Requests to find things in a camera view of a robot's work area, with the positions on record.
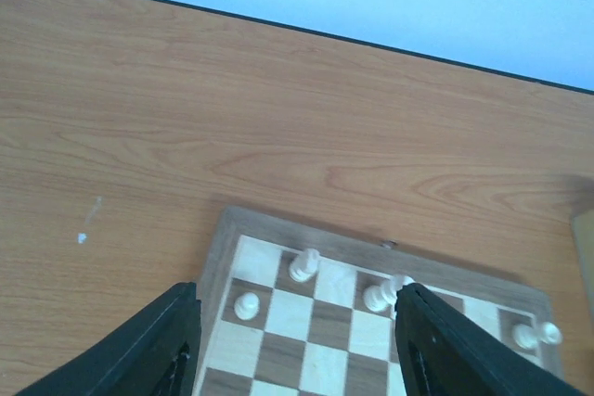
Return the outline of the white chess king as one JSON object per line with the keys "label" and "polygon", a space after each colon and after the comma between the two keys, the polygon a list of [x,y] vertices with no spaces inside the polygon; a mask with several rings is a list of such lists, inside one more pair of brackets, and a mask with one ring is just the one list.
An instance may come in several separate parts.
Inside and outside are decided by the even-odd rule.
{"label": "white chess king", "polygon": [[415,280],[408,275],[393,275],[383,279],[378,285],[371,285],[363,292],[363,302],[368,310],[379,313],[388,307],[394,307],[397,293]]}

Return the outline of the gold tin box base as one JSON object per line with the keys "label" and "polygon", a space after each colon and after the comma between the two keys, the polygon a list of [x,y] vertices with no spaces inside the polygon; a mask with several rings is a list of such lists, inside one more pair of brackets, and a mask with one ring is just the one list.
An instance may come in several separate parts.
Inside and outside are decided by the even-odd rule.
{"label": "gold tin box base", "polygon": [[571,226],[588,298],[590,317],[593,317],[593,210],[575,215]]}

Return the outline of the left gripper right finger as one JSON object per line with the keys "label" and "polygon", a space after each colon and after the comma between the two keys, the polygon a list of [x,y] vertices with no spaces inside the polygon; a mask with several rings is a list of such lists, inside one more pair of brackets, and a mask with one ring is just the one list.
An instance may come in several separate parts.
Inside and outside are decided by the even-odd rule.
{"label": "left gripper right finger", "polygon": [[408,395],[580,395],[419,283],[395,303],[394,338]]}

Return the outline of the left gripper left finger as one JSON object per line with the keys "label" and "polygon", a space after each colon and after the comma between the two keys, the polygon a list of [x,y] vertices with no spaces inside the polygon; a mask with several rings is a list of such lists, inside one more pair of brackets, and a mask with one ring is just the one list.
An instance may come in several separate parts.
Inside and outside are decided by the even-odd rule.
{"label": "left gripper left finger", "polygon": [[200,352],[197,285],[180,282],[20,395],[190,395]]}

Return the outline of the white chess knight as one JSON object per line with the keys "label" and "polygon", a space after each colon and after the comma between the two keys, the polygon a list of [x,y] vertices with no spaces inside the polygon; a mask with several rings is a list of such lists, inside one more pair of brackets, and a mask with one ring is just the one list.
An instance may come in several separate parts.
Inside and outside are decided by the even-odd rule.
{"label": "white chess knight", "polygon": [[316,249],[305,249],[291,262],[289,275],[298,283],[310,280],[318,271],[320,253]]}

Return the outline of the white chess piece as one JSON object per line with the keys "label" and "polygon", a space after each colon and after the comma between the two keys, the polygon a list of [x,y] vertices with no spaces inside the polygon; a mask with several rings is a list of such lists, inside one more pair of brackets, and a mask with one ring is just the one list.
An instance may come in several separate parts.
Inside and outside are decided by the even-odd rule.
{"label": "white chess piece", "polygon": [[260,309],[260,299],[253,292],[240,295],[234,303],[234,313],[240,320],[252,320]]}

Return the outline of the white chess rook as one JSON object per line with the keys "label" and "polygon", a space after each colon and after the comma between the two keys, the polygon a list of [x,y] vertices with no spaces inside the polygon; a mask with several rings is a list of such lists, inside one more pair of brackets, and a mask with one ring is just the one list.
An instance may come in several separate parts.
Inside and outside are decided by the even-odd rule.
{"label": "white chess rook", "polygon": [[515,343],[523,349],[535,349],[539,343],[560,345],[563,341],[561,330],[551,322],[543,322],[537,326],[526,324],[515,325],[511,331]]}

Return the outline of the wooden chess board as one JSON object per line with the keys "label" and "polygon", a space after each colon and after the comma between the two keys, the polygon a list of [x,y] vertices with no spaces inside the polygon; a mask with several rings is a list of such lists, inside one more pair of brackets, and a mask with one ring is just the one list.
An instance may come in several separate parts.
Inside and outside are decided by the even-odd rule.
{"label": "wooden chess board", "polygon": [[[317,273],[295,282],[291,262],[320,253]],[[394,311],[373,313],[363,292],[408,275],[509,348],[515,325],[552,318],[542,291],[454,263],[230,206],[218,221],[200,282],[198,395],[401,395]],[[235,300],[260,299],[240,320]]]}

